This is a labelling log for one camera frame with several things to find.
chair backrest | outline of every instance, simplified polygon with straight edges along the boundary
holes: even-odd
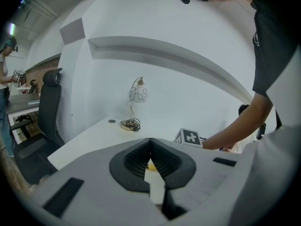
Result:
[[[36,84],[33,84],[31,87],[30,87],[30,90],[28,91],[28,94],[32,94],[34,92],[34,90],[36,89],[37,85]]]
[[[58,146],[64,145],[56,128],[56,116],[62,93],[62,87],[59,85],[61,70],[62,68],[51,70],[44,74],[38,115],[39,128]]]

lamp base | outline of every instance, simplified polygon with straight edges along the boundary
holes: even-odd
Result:
[[[120,122],[120,127],[123,130],[128,130],[128,131],[139,131],[140,130],[140,121],[138,119],[129,119],[129,120],[124,120]]]

brick wall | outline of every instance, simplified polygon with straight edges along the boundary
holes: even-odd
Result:
[[[44,74],[49,70],[55,70],[57,69],[58,62],[60,61],[60,58],[55,58],[52,60],[49,60],[45,63],[42,63],[38,65],[37,67],[34,67],[26,72],[26,87],[30,87],[30,81],[36,80],[35,83],[37,84],[37,87],[35,89],[36,93],[40,93],[43,83],[43,76]]]

white desk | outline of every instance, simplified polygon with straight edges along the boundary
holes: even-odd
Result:
[[[109,123],[108,120],[115,120],[116,122]],[[104,118],[63,145],[60,149],[51,154],[48,160],[60,170],[73,160],[95,150],[147,137],[173,141],[177,133],[177,131],[169,131],[158,126],[144,126],[138,132],[126,131],[120,127],[120,121],[121,119],[113,117]],[[155,204],[161,204],[164,197],[164,180],[158,172],[151,170],[146,170],[144,180],[151,185],[150,199]]]
[[[16,88],[16,89],[19,91],[19,94],[20,94],[20,93],[22,94],[22,91],[23,91],[23,90],[30,90],[31,87],[19,87],[19,88]]]

desk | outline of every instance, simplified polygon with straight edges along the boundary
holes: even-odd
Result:
[[[38,93],[10,96],[6,106],[6,114],[8,115],[10,125],[12,126],[15,124],[14,117],[38,111],[39,104],[29,105],[28,102],[39,99],[40,97]],[[18,144],[21,143],[21,140],[16,130],[13,131],[13,135],[15,137],[16,142]]]
[[[23,90],[30,90],[31,87],[18,87],[18,88],[16,88],[16,89],[19,91],[19,94],[20,94],[20,93],[22,94],[22,91],[23,91]]]
[[[115,120],[116,122],[109,123],[109,120]],[[177,133],[177,131],[168,131],[157,125],[146,126],[145,123],[138,132],[126,131],[120,127],[120,121],[121,119],[113,117],[104,118],[63,145],[60,149],[51,154],[48,160],[60,170],[73,160],[95,150],[147,137],[173,141]],[[158,172],[150,170],[146,170],[144,180],[151,185],[150,199],[155,204],[161,204],[164,197],[164,180]]]

